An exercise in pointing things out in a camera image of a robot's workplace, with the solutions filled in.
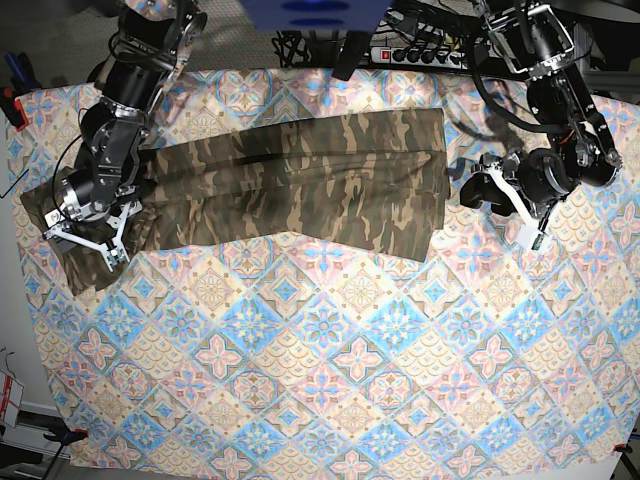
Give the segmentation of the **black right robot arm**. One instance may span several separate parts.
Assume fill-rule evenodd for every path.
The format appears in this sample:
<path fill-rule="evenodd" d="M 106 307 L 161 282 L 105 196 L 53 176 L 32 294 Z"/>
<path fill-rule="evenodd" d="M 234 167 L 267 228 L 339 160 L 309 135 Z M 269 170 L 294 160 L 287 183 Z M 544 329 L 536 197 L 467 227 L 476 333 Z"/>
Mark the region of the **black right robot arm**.
<path fill-rule="evenodd" d="M 44 238 L 124 258 L 122 236 L 147 187 L 140 174 L 152 112 L 184 70 L 207 16 L 195 1 L 125 5 L 94 82 L 99 101 L 80 122 L 76 170 L 51 184 Z"/>

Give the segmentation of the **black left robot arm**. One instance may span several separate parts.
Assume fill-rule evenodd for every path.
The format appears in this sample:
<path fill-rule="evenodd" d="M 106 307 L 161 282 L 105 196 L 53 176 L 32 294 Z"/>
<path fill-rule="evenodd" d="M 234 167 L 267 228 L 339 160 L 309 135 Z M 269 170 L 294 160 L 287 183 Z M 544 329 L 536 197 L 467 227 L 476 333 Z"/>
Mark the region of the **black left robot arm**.
<path fill-rule="evenodd" d="M 488 203 L 498 215 L 542 221 L 581 184 L 613 183 L 622 157 L 579 71 L 574 42 L 551 6 L 531 1 L 473 6 L 481 23 L 465 38 L 465 57 L 477 92 L 493 113 L 521 130 L 546 135 L 550 145 L 530 152 L 515 148 L 504 157 L 483 155 L 460 190 L 460 202 L 471 209 Z M 484 40 L 511 73 L 526 75 L 533 122 L 489 94 L 479 69 Z"/>

